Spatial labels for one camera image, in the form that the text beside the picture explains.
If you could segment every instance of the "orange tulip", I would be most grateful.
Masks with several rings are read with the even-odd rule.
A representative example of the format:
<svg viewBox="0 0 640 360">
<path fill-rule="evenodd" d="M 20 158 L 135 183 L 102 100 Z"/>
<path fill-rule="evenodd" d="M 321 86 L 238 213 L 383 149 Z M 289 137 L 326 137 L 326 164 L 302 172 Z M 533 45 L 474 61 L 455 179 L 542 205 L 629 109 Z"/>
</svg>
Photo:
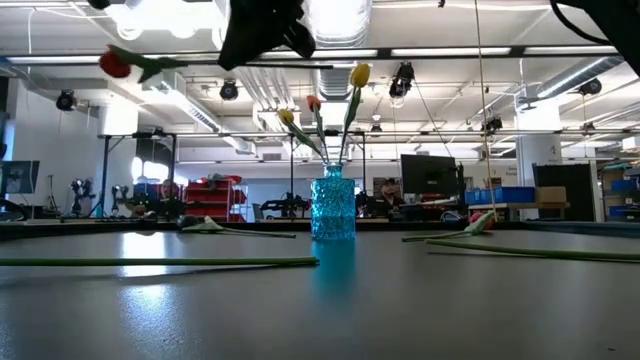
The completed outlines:
<svg viewBox="0 0 640 360">
<path fill-rule="evenodd" d="M 320 111 L 320 107 L 322 106 L 322 102 L 320 99 L 313 95 L 307 96 L 307 105 L 309 106 L 309 111 L 313 112 L 314 106 L 318 107 L 318 111 Z"/>
</svg>

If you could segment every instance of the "blue bin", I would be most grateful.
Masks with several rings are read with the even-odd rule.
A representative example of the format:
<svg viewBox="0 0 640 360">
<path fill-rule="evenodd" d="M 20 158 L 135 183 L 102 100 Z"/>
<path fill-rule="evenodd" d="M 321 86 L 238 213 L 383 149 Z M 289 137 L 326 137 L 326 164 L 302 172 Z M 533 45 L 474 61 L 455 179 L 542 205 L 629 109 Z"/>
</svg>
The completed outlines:
<svg viewBox="0 0 640 360">
<path fill-rule="evenodd" d="M 464 200 L 467 205 L 480 205 L 480 192 L 481 190 L 467 191 L 464 194 Z"/>
<path fill-rule="evenodd" d="M 611 182 L 611 191 L 613 192 L 626 193 L 634 190 L 638 190 L 635 180 L 616 180 Z"/>
<path fill-rule="evenodd" d="M 493 189 L 496 204 L 530 204 L 536 202 L 536 188 L 524 186 L 502 186 Z M 481 190 L 480 203 L 491 204 L 489 189 Z"/>
<path fill-rule="evenodd" d="M 624 210 L 626 210 L 627 208 L 628 208 L 628 206 L 626 206 L 626 205 L 609 206 L 609 216 L 611 216 L 611 217 L 625 217 L 625 216 L 627 216 L 627 214 L 624 213 Z"/>
</svg>

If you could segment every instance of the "storage rack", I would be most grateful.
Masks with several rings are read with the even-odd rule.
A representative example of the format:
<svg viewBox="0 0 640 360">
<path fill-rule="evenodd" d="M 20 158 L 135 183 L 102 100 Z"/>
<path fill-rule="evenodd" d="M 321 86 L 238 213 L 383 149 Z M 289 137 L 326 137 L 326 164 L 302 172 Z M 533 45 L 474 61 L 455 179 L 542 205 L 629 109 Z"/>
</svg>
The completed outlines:
<svg viewBox="0 0 640 360">
<path fill-rule="evenodd" d="M 189 182 L 186 214 L 209 216 L 217 222 L 246 222 L 247 190 L 247 185 L 236 184 L 235 178 Z"/>
</svg>

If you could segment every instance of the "column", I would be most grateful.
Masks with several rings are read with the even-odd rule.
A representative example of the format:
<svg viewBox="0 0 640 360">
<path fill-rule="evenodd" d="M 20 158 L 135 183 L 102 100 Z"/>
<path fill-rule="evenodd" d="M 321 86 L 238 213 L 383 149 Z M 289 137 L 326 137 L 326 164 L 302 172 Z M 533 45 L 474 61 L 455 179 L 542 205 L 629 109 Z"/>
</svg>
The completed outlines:
<svg viewBox="0 0 640 360">
<path fill-rule="evenodd" d="M 531 106 L 520 105 L 516 109 L 515 127 L 518 130 L 559 130 L 560 111 L 556 99 L 539 101 Z M 525 135 L 516 138 L 518 185 L 535 186 L 533 164 L 562 164 L 560 135 Z M 521 212 L 524 219 L 537 219 L 538 210 Z"/>
</svg>

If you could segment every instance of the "flower stem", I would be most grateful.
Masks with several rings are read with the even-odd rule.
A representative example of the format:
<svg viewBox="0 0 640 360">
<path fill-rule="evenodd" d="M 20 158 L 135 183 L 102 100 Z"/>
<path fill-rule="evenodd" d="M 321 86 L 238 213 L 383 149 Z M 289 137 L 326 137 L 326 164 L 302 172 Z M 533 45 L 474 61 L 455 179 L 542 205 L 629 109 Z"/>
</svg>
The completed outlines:
<svg viewBox="0 0 640 360">
<path fill-rule="evenodd" d="M 229 229 L 229 228 L 224 228 L 223 231 L 236 233 L 236 234 L 256 235 L 256 236 L 265 236 L 265 237 L 279 237 L 279 238 L 288 238 L 288 239 L 296 238 L 296 234 L 284 234 L 284 233 L 274 233 L 274 232 L 265 232 L 265 231 L 238 230 L 238 229 Z"/>
<path fill-rule="evenodd" d="M 315 257 L 264 259 L 0 259 L 0 266 L 236 266 L 236 265 L 317 265 Z"/>
<path fill-rule="evenodd" d="M 426 239 L 446 239 L 452 237 L 460 237 L 465 235 L 471 235 L 469 231 L 457 231 L 446 234 L 429 234 L 429 235 L 414 235 L 414 236 L 405 236 L 402 238 L 402 242 L 418 242 L 424 241 Z"/>
<path fill-rule="evenodd" d="M 607 253 L 591 251 L 570 251 L 570 250 L 539 250 L 539 249 L 518 249 L 502 246 L 489 246 L 480 244 L 464 244 L 452 241 L 426 240 L 429 245 L 438 245 L 467 250 L 480 250 L 499 252 L 505 254 L 538 256 L 555 259 L 591 259 L 591 260 L 611 260 L 611 261 L 640 261 L 640 254 L 637 253 Z"/>
</svg>

